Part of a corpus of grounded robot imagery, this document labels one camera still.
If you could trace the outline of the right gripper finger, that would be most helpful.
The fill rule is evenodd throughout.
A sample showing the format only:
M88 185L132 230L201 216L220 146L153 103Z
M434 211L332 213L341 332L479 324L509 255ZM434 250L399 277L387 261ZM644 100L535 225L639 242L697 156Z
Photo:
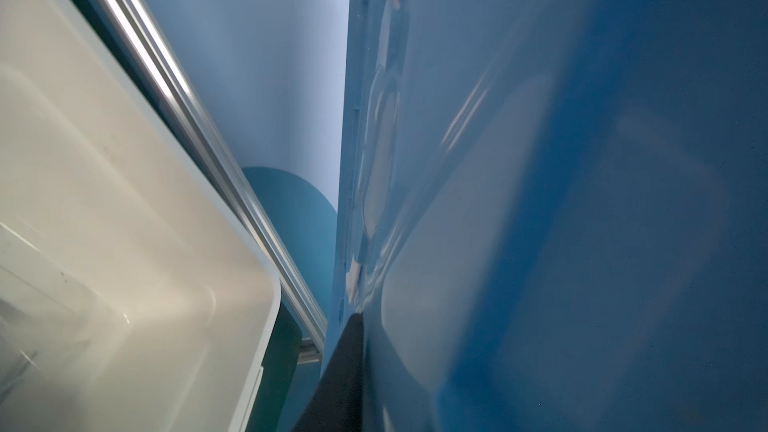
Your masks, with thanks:
M362 430L364 321L353 314L293 431Z

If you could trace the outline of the light blue bin lid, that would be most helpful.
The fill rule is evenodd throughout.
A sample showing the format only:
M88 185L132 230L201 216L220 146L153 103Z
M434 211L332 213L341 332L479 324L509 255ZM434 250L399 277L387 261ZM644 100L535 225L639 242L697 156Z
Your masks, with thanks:
M366 431L767 427L767 0L350 0Z

